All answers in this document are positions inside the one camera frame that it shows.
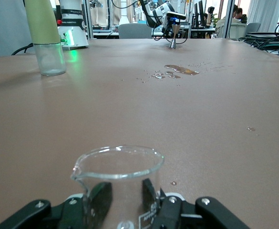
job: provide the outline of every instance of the office chair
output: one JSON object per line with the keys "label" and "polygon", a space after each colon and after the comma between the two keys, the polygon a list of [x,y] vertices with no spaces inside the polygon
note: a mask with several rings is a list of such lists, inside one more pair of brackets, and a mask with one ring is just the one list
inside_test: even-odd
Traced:
{"label": "office chair", "polygon": [[246,26],[246,30],[245,30],[245,35],[248,32],[258,32],[259,28],[260,28],[261,23],[259,22],[254,22],[254,23],[249,23]]}
{"label": "office chair", "polygon": [[152,29],[141,23],[119,25],[118,33],[120,39],[152,38]]}
{"label": "office chair", "polygon": [[[230,25],[230,31],[229,31],[229,38],[233,41],[238,41],[240,37],[245,37],[245,30],[246,30],[246,24],[242,23],[231,23]],[[223,30],[224,25],[221,26],[221,30],[219,34],[219,37],[223,36]]]}

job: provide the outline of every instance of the curtain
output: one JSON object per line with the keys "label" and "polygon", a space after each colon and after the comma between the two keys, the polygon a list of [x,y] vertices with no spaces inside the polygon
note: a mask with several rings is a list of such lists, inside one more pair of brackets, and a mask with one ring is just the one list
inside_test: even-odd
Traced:
{"label": "curtain", "polygon": [[251,0],[248,23],[260,22],[260,32],[274,32],[279,18],[279,0]]}

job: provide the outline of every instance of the clear cup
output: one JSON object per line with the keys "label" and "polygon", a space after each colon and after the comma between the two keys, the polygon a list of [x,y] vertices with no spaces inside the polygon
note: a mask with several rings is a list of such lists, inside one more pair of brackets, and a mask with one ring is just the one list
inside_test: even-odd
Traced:
{"label": "clear cup", "polygon": [[87,228],[150,228],[160,207],[163,163],[160,153],[142,146],[103,147],[82,155],[71,178],[84,188]]}
{"label": "clear cup", "polygon": [[42,75],[59,75],[66,72],[61,43],[34,44],[34,49]]}

